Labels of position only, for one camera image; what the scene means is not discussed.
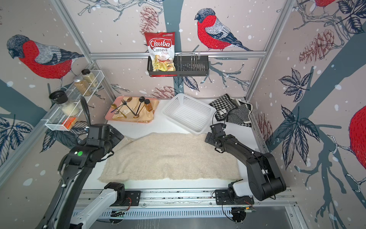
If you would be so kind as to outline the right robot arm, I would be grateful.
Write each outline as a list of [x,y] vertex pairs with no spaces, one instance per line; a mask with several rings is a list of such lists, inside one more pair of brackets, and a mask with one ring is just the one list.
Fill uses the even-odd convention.
[[210,126],[205,142],[214,146],[219,153],[227,152],[247,169],[248,185],[251,193],[258,200],[265,200],[284,192],[287,188],[274,156],[270,153],[262,154],[242,144],[235,136],[227,135],[223,123]]

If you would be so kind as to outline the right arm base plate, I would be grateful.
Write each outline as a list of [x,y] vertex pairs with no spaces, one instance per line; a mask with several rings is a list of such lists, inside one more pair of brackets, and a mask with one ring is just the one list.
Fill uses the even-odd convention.
[[252,196],[237,196],[228,189],[216,189],[213,193],[217,205],[250,205],[254,204]]

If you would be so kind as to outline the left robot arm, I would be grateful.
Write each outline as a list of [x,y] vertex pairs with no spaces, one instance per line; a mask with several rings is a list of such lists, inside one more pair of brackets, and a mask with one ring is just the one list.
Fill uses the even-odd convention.
[[122,184],[111,188],[86,207],[78,216],[73,215],[84,184],[96,164],[113,155],[124,136],[108,124],[90,125],[87,137],[73,147],[61,160],[58,173],[59,184],[38,229],[88,229],[98,217],[122,197]]

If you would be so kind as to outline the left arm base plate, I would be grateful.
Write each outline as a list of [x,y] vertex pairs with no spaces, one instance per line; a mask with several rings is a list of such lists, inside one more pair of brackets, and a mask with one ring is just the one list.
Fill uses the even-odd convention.
[[117,199],[112,204],[112,206],[121,206],[121,207],[134,207],[138,206],[141,199],[141,191],[132,190],[132,191],[118,191]]

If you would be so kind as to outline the beige knitted scarf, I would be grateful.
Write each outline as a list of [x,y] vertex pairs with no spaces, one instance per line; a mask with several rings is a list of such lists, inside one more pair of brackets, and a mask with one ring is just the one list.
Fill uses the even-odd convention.
[[151,133],[124,139],[113,149],[99,180],[240,179],[237,159],[215,151],[205,138],[205,134]]

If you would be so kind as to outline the white plastic basket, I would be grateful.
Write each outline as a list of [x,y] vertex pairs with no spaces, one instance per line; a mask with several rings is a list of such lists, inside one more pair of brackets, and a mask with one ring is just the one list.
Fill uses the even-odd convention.
[[166,118],[192,134],[200,135],[208,128],[216,109],[186,94],[177,94],[162,109]]

